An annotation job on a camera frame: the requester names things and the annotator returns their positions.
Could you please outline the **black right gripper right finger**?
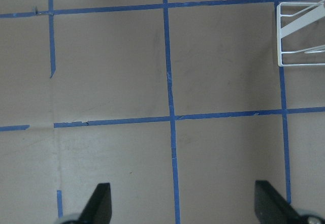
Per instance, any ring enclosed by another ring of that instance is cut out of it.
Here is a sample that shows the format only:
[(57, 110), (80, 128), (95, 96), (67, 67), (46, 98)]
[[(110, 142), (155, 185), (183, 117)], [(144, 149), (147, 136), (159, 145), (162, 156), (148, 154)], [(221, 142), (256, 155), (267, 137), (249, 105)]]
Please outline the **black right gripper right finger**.
[(266, 180), (255, 181), (254, 212), (260, 223), (309, 223)]

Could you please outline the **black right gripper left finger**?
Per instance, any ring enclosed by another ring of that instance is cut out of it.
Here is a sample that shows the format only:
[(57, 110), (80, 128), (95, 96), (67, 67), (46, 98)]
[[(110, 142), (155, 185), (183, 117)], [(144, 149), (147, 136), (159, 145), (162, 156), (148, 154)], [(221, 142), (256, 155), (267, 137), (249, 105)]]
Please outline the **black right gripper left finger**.
[(99, 183), (78, 217), (77, 223), (109, 224), (111, 218), (112, 200), (110, 183)]

